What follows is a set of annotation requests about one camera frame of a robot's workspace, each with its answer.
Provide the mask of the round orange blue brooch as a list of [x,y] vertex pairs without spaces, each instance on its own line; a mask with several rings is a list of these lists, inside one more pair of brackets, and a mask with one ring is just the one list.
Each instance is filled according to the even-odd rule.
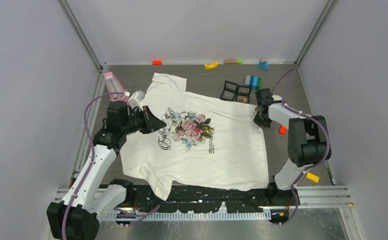
[[240,96],[240,97],[239,97],[239,101],[240,101],[241,103],[247,104],[247,103],[249,102],[249,98],[248,98],[247,96]]

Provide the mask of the white floral t-shirt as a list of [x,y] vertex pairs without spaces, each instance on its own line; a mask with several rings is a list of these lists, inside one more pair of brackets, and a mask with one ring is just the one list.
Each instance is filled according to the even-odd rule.
[[255,106],[186,90],[185,78],[155,73],[142,105],[165,126],[133,133],[120,157],[126,176],[142,179],[166,200],[172,183],[249,191],[269,184],[263,131]]

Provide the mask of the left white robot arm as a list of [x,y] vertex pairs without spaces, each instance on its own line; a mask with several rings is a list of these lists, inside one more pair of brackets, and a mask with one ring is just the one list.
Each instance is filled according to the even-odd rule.
[[101,222],[118,204],[131,206],[135,194],[128,189],[130,183],[110,184],[98,197],[96,192],[128,135],[151,134],[165,125],[147,106],[109,103],[102,128],[91,138],[91,152],[79,176],[65,196],[47,208],[52,236],[59,240],[94,240]]

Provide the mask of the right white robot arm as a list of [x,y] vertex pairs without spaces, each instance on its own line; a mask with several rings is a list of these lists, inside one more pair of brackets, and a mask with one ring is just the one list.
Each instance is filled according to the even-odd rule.
[[255,92],[256,115],[253,122],[269,128],[272,122],[286,127],[288,160],[268,184],[267,198],[280,205],[292,196],[297,183],[313,168],[330,158],[331,147],[323,116],[311,116],[295,110],[268,88]]

